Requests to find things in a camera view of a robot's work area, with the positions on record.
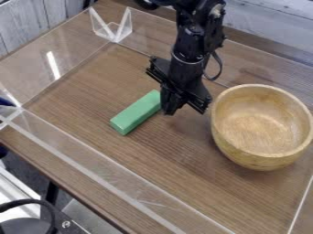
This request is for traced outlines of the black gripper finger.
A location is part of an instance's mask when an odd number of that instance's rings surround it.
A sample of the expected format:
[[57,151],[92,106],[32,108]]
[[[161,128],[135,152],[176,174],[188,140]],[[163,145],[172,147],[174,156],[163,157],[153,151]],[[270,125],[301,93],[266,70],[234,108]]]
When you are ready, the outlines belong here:
[[161,90],[160,90],[160,103],[161,103],[161,110],[163,110],[164,115],[174,114],[175,107],[174,107],[174,103],[172,103],[172,98],[174,98],[172,92],[168,89],[161,88]]
[[171,96],[171,109],[169,109],[169,114],[174,115],[176,110],[183,107],[183,105],[187,103],[188,99],[186,98],[184,95],[172,95]]

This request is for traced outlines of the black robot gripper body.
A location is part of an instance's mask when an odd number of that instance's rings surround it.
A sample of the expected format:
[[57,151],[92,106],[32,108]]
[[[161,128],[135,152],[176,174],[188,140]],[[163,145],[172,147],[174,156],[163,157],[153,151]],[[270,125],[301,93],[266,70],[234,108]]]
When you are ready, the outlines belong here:
[[212,98],[202,82],[202,59],[190,62],[176,56],[172,56],[169,60],[151,56],[147,74],[160,84],[160,90],[165,88],[172,95],[184,95],[188,99],[186,104],[200,114],[206,112]]

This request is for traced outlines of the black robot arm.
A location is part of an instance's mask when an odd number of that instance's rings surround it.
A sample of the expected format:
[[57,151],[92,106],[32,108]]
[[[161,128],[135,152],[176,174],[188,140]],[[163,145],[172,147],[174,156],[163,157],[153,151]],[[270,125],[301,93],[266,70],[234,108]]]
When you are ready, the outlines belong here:
[[223,46],[224,0],[135,0],[147,10],[171,6],[176,11],[176,40],[171,59],[149,57],[147,74],[160,83],[160,107],[174,115],[188,104],[200,114],[212,97],[203,79],[214,81],[222,72],[216,49]]

